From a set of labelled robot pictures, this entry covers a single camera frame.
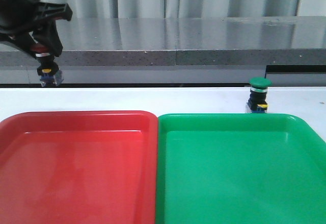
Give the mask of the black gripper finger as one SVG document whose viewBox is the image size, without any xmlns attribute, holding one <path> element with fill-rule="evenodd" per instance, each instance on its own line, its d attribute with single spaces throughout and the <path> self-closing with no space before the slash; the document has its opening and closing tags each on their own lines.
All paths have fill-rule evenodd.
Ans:
<svg viewBox="0 0 326 224">
<path fill-rule="evenodd" d="M 57 20 L 70 21 L 72 10 L 68 4 L 54 4 L 39 2 L 35 12 L 36 27 L 33 30 L 33 38 L 41 45 L 47 47 L 55 57 L 62 54 L 63 46 L 57 31 Z"/>
<path fill-rule="evenodd" d="M 29 33 L 18 36 L 10 36 L 1 33 L 1 44 L 10 46 L 36 59 L 35 52 L 32 51 L 32 47 L 36 44 L 36 42 Z"/>
</svg>

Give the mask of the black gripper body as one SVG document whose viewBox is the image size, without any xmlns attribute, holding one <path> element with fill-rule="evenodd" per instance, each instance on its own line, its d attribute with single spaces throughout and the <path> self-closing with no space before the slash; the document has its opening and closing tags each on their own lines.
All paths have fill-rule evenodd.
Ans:
<svg viewBox="0 0 326 224">
<path fill-rule="evenodd" d="M 1 0 L 1 34 L 31 32 L 40 0 Z"/>
</svg>

